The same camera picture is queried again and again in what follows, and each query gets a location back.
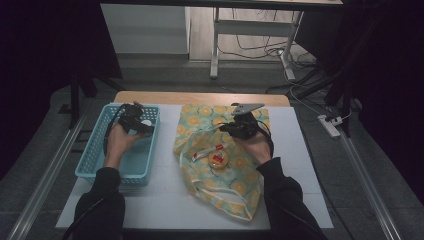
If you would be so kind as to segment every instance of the basket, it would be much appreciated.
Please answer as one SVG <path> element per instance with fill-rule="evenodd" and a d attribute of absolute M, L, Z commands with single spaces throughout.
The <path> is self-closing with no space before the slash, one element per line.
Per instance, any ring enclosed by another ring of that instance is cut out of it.
<path fill-rule="evenodd" d="M 87 146 L 81 156 L 75 175 L 91 184 L 94 183 L 96 172 L 103 167 L 105 155 L 103 153 L 103 140 L 109 122 L 112 120 L 121 104 L 108 104 L 103 107 L 93 133 L 88 140 Z M 152 161 L 154 158 L 156 141 L 159 132 L 159 108 L 152 105 L 144 105 L 144 113 L 141 121 L 150 120 L 155 127 L 153 134 L 137 140 L 132 148 L 124 153 L 119 166 L 121 175 L 120 188 L 138 188 L 148 184 Z"/>

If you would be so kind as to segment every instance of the floor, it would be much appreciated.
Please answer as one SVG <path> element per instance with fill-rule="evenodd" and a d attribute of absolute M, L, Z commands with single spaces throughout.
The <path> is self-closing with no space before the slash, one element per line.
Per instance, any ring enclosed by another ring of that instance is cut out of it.
<path fill-rule="evenodd" d="M 255 44 L 262 43 L 262 40 L 263 38 L 260 38 Z M 223 47 L 228 47 L 227 51 L 244 54 L 261 53 L 251 53 L 250 51 L 246 53 L 235 44 L 237 43 L 231 45 L 233 47 L 230 45 L 223 45 Z M 201 54 L 199 54 L 196 61 L 121 58 L 120 63 L 124 79 L 117 80 L 117 82 L 128 90 L 135 91 L 265 93 L 271 86 L 283 86 L 272 89 L 268 93 L 290 94 L 290 89 L 295 92 L 301 89 L 293 87 L 293 85 L 284 87 L 288 83 L 284 80 L 281 63 L 273 61 L 272 57 L 271 60 L 262 62 L 234 61 L 241 60 L 241 58 L 233 59 L 233 61 L 222 61 L 219 65 L 220 75 L 218 80 L 211 81 L 209 79 L 209 63 L 205 60 L 209 53 L 207 53 L 208 50 L 204 52 L 206 55 L 200 57 Z M 295 69 L 296 77 L 301 78 L 308 71 L 310 71 L 310 68 Z M 87 119 L 76 141 L 72 144 L 66 161 L 49 195 L 42 204 L 26 239 L 61 239 L 63 230 L 58 230 L 54 226 L 76 181 L 75 167 L 102 106 L 113 101 L 116 94 L 114 89 L 102 82 L 95 81 L 95 83 L 99 89 L 97 97 L 95 99 L 81 97 L 83 105 L 88 102 L 93 103 L 92 111 L 87 114 Z M 332 112 L 325 108 L 323 96 L 325 96 L 327 90 L 323 89 L 316 92 L 308 99 L 290 101 L 303 129 L 305 142 L 309 146 L 321 188 L 326 196 L 328 211 L 335 226 L 334 229 L 325 229 L 324 233 L 329 239 L 389 239 L 381 230 L 376 213 L 362 189 L 358 176 L 352 169 L 351 162 L 340 140 L 329 137 L 317 120 L 318 113 L 339 113 L 338 107 L 332 108 Z M 68 114 L 61 114 L 60 109 L 64 104 L 69 104 L 69 97 L 69 88 L 61 89 L 52 96 L 51 109 L 43 124 L 23 151 L 15 166 L 0 182 L 0 239 L 6 239 L 9 235 L 37 182 L 68 132 L 70 117 Z M 354 111 L 350 117 L 351 139 L 372 176 L 372 180 L 402 236 L 401 239 L 424 239 L 423 205 L 415 197 L 390 159 L 363 129 L 357 119 L 358 114 L 358 111 Z M 224 235 L 173 233 L 170 235 L 163 232 L 147 232 L 144 234 L 145 238 L 147 236 L 148 239 L 240 239 L 241 236 L 230 233 Z M 125 239 L 138 237 L 132 232 L 126 233 L 125 236 Z M 249 237 L 250 239 L 261 239 L 261 235 L 258 234 L 252 234 Z"/>

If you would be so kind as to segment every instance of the power strip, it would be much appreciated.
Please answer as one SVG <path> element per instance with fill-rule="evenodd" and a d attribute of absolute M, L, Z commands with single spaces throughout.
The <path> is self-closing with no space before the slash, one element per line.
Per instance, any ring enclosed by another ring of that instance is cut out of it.
<path fill-rule="evenodd" d="M 340 137 L 340 132 L 334 127 L 334 125 L 330 121 L 326 121 L 327 118 L 326 115 L 320 115 L 318 116 L 319 121 L 321 122 L 322 126 L 324 126 L 325 130 L 327 130 L 328 134 L 332 138 Z"/>

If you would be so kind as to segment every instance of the metal stand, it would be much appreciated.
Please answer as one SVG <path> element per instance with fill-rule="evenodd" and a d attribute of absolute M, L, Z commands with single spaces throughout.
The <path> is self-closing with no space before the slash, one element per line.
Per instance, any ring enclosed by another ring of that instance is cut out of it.
<path fill-rule="evenodd" d="M 284 66 L 287 79 L 289 81 L 295 80 L 293 70 L 290 67 L 288 56 L 290 54 L 290 49 L 299 27 L 302 13 L 303 12 L 294 12 L 293 22 L 291 23 L 220 20 L 219 8 L 215 8 L 210 78 L 212 80 L 218 78 L 218 36 L 219 34 L 229 34 L 287 37 L 288 40 L 285 49 L 278 51 L 278 53 L 280 54 L 281 62 Z"/>
<path fill-rule="evenodd" d="M 384 234 L 386 235 L 386 238 L 390 240 L 401 240 L 402 237 L 400 235 L 400 232 L 389 210 L 387 209 L 386 204 L 384 203 L 379 192 L 377 191 L 377 188 L 374 185 L 374 182 L 370 174 L 368 173 L 368 170 L 364 162 L 362 161 L 359 152 L 356 150 L 356 146 L 352 142 L 352 139 L 346 136 L 345 132 L 342 132 L 341 142 L 343 148 L 345 149 L 349 157 L 350 162 L 352 163 L 352 167 L 355 170 L 356 175 L 358 176 L 358 179 L 364 189 L 364 192 L 367 195 L 371 206 L 375 210 L 376 217 L 380 222 L 381 228 Z"/>
<path fill-rule="evenodd" d="M 53 186 L 53 183 L 59 174 L 60 169 L 62 168 L 63 163 L 66 160 L 66 157 L 69 154 L 69 151 L 71 150 L 72 144 L 78 136 L 78 132 L 81 130 L 85 119 L 87 118 L 87 113 L 91 111 L 92 104 L 93 100 L 89 100 L 83 105 L 81 118 L 76 121 L 74 129 L 69 129 L 62 141 L 62 144 L 47 166 L 46 171 L 43 173 L 43 176 L 41 176 L 41 179 L 31 194 L 31 197 L 28 199 L 28 202 L 10 231 L 7 239 L 20 240 L 25 239 L 28 235 L 44 201 L 47 198 L 47 195 L 50 192 L 50 189 Z"/>

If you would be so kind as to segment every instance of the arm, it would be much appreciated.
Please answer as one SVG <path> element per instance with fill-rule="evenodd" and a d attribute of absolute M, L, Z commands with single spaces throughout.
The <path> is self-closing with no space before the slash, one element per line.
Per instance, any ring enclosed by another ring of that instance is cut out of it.
<path fill-rule="evenodd" d="M 300 184 L 283 174 L 280 158 L 271 159 L 266 138 L 257 133 L 248 140 L 234 139 L 260 164 L 264 198 L 274 239 L 326 239 L 303 203 Z"/>
<path fill-rule="evenodd" d="M 73 239 L 120 239 L 125 199 L 118 191 L 121 182 L 118 169 L 124 152 L 141 137 L 141 134 L 128 135 L 119 124 L 112 127 L 103 168 L 97 171 L 91 190 L 78 201 L 74 220 L 102 198 L 107 196 L 107 200 L 81 220 L 73 233 Z"/>

